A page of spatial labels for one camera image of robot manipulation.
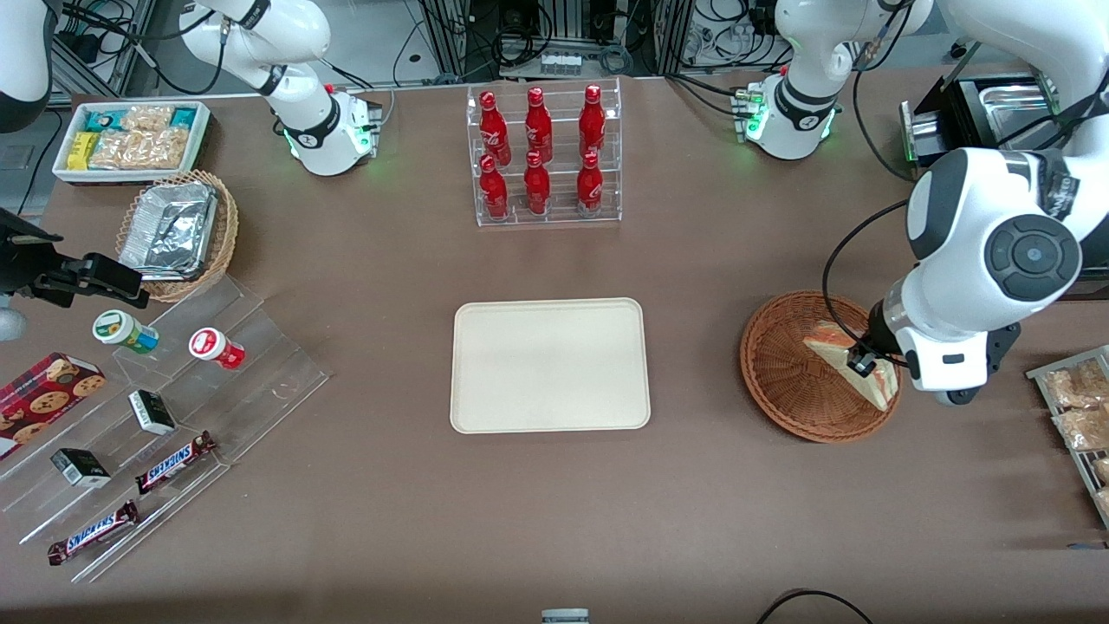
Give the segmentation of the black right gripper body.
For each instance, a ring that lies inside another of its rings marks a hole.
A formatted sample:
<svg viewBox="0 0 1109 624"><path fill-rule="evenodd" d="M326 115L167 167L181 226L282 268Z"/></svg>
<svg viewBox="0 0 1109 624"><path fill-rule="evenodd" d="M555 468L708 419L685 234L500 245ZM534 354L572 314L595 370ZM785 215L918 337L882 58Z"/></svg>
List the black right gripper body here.
<svg viewBox="0 0 1109 624"><path fill-rule="evenodd" d="M1 293L28 299L62 300L63 293L38 285L40 276L60 265L55 244L63 237L1 209Z"/></svg>

